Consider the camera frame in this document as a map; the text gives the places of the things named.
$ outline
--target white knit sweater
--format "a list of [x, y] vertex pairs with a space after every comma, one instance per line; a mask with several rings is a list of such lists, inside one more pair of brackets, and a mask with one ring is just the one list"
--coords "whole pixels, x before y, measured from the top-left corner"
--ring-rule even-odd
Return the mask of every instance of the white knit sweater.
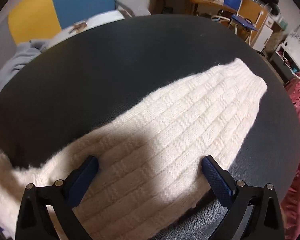
[[236, 59], [149, 94], [42, 168], [14, 170], [0, 152], [0, 226], [14, 236], [26, 184], [51, 185], [95, 155], [100, 170], [74, 209], [83, 227], [98, 240], [150, 238], [209, 190], [200, 168], [204, 156], [229, 168], [265, 91], [262, 78]]

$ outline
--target round table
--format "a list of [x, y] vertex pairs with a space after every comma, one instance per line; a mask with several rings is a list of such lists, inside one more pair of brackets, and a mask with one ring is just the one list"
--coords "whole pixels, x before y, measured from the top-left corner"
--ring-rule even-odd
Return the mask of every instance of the round table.
[[[47, 50], [0, 93], [0, 147], [14, 166], [39, 166], [150, 92], [236, 57], [262, 77], [268, 89], [229, 172], [251, 186], [271, 182], [281, 201], [300, 159], [300, 125], [294, 107], [252, 48], [224, 26], [200, 17], [155, 15], [121, 20]], [[207, 194], [154, 239], [207, 239], [225, 212]], [[244, 227], [234, 239], [240, 238]]]

